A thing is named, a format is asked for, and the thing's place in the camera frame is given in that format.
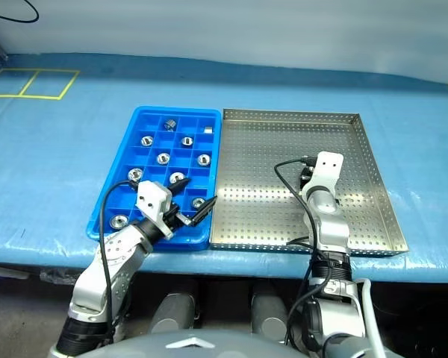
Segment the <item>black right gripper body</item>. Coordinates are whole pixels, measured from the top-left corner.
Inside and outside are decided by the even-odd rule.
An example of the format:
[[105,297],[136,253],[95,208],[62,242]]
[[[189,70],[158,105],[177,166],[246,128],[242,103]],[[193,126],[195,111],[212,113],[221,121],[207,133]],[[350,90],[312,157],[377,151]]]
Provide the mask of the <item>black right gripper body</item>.
[[302,189],[312,178],[314,172],[313,166],[304,166],[300,174],[299,187]]

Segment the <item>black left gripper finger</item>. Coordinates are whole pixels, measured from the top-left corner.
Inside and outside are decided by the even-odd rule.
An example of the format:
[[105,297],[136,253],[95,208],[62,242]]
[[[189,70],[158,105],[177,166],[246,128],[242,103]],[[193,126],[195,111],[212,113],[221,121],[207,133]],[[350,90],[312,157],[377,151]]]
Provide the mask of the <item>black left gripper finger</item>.
[[216,201],[217,197],[214,196],[200,204],[196,214],[190,219],[190,226],[197,226],[197,224],[200,223],[212,211]]
[[182,178],[181,180],[177,180],[175,183],[171,183],[167,189],[172,195],[179,195],[186,188],[189,182],[191,182],[190,178]]

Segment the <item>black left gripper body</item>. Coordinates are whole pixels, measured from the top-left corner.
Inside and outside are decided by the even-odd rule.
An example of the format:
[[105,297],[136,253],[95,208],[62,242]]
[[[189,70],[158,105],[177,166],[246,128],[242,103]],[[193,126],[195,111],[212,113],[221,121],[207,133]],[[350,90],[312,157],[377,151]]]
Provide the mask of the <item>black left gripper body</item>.
[[164,213],[164,223],[170,230],[178,230],[183,226],[190,226],[191,219],[180,211],[180,206],[171,202],[169,210]]

